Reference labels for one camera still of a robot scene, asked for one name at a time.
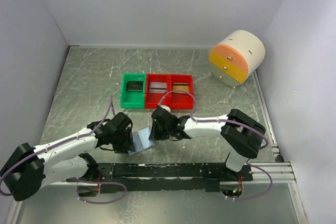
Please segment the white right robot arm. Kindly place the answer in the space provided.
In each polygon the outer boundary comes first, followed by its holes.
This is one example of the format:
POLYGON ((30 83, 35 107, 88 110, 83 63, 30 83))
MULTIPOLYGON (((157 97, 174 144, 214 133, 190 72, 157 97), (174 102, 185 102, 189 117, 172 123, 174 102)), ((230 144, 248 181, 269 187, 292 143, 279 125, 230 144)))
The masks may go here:
POLYGON ((250 159, 255 159, 266 141, 265 127, 238 109, 212 118, 182 116, 178 118, 167 109, 157 106, 151 115, 150 139, 180 141, 195 137, 221 137, 231 146, 223 167, 223 176, 230 181, 241 174, 250 159))

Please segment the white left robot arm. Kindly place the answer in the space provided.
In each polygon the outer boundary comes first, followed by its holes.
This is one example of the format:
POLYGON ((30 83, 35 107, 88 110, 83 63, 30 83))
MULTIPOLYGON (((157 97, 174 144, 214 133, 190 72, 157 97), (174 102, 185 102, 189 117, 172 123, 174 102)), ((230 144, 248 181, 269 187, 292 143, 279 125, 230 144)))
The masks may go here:
POLYGON ((109 144, 118 154, 134 150, 132 127, 132 120, 119 112, 112 119, 91 122, 80 131, 48 144, 34 147, 21 144, 1 169, 1 183, 9 190, 1 195, 23 201, 61 180, 98 181, 99 165, 89 153, 109 144))

